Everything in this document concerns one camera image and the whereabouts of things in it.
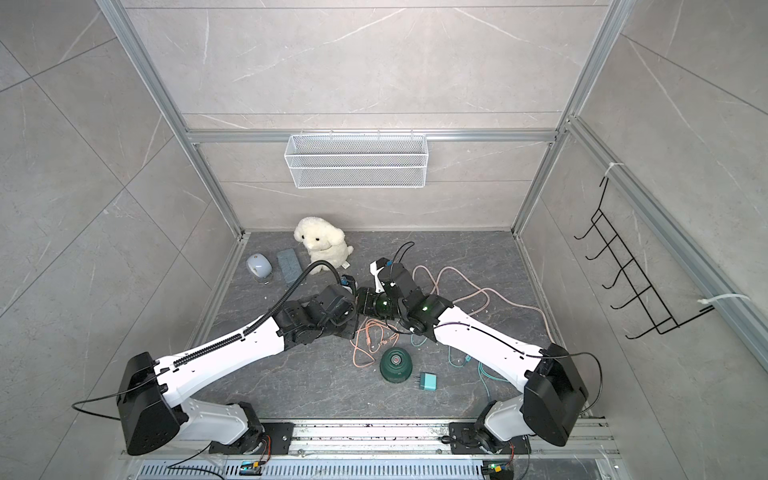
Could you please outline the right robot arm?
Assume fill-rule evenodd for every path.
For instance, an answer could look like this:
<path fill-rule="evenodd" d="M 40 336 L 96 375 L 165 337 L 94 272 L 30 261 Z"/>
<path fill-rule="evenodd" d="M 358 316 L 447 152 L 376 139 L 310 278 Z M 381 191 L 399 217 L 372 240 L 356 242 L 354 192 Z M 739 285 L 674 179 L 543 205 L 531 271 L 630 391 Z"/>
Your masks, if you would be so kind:
<path fill-rule="evenodd" d="M 361 314 L 398 321 L 403 334 L 456 348 L 520 393 L 489 402 L 473 426 L 473 447 L 497 453 L 510 440 L 530 435 L 556 447 L 567 444 L 589 398 L 573 354 L 556 343 L 541 347 L 516 340 L 472 318 L 456 303 L 424 293 L 400 262 L 383 257 L 370 264 L 370 272 L 375 286 L 358 291 Z"/>

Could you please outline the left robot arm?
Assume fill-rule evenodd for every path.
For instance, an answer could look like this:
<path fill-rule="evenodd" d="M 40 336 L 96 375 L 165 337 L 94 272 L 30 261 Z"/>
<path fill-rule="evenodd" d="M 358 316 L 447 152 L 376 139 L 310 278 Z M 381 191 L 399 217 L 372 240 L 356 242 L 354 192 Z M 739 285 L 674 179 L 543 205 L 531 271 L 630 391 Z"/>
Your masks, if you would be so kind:
<path fill-rule="evenodd" d="M 178 354 L 129 359 L 117 393 L 126 451 L 140 456 L 177 441 L 204 441 L 212 453 L 243 454 L 266 442 L 248 402 L 217 404 L 194 399 L 209 384 L 297 345 L 337 336 L 350 338 L 358 325 L 357 283 L 336 274 L 320 293 L 293 301 L 293 283 L 265 314 L 245 327 Z"/>

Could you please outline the white plush dog toy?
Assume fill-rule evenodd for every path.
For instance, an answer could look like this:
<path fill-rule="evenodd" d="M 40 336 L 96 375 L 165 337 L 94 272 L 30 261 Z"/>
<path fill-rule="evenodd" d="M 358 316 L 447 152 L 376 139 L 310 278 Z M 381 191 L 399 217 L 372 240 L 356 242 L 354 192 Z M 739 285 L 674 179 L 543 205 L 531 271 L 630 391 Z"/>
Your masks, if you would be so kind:
<path fill-rule="evenodd" d="M 324 260 L 334 268 L 350 267 L 348 257 L 354 248 L 346 243 L 343 230 L 319 217 L 301 219 L 294 230 L 294 238 L 306 248 L 312 262 Z"/>

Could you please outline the grey-blue rectangular case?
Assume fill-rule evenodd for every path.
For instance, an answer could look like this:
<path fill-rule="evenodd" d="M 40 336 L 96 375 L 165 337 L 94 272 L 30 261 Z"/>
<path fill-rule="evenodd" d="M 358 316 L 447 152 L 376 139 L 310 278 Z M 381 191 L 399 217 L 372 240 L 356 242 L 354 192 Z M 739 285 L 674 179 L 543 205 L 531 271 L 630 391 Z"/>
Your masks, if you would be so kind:
<path fill-rule="evenodd" d="M 302 274 L 302 267 L 294 249 L 284 249 L 277 253 L 277 260 L 285 283 L 290 286 Z"/>

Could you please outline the light blue round gadget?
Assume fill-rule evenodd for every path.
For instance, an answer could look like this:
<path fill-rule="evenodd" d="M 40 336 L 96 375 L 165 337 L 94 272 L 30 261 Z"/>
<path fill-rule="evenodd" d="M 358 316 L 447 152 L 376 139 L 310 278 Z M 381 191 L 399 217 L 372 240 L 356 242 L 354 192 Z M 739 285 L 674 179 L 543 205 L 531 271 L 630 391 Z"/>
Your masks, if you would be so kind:
<path fill-rule="evenodd" d="M 270 261 L 260 253 L 253 254 L 246 260 L 248 271 L 259 280 L 266 280 L 273 271 Z"/>

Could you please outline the green cordless meat grinder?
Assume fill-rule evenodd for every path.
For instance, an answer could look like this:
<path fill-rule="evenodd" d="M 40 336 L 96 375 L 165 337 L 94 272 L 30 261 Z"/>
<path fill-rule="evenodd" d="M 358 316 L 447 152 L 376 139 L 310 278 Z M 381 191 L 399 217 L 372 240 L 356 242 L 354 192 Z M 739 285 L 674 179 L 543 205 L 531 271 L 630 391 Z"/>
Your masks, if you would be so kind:
<path fill-rule="evenodd" d="M 413 371 L 410 354 L 400 347 L 387 349 L 379 364 L 379 370 L 385 381 L 403 383 L 409 379 Z"/>

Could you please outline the teal usb wall charger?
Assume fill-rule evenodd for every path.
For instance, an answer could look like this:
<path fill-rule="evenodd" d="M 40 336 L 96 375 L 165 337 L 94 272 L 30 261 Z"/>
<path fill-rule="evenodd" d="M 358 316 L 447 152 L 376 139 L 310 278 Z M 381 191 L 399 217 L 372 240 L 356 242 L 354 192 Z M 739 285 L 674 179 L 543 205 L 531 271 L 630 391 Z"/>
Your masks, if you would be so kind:
<path fill-rule="evenodd" d="M 437 375 L 429 372 L 421 372 L 419 375 L 419 388 L 424 391 L 436 391 Z"/>

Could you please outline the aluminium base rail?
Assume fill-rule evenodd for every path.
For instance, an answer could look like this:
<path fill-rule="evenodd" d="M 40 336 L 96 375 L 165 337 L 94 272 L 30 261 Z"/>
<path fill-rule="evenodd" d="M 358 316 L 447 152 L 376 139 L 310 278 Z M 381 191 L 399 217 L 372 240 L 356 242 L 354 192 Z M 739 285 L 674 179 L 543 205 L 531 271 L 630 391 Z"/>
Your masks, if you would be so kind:
<path fill-rule="evenodd" d="M 268 445 L 251 454 L 177 442 L 141 457 L 121 454 L 115 479 L 627 479 L 606 421 L 582 418 L 568 443 L 517 437 L 496 454 L 470 444 L 459 419 L 270 420 Z"/>

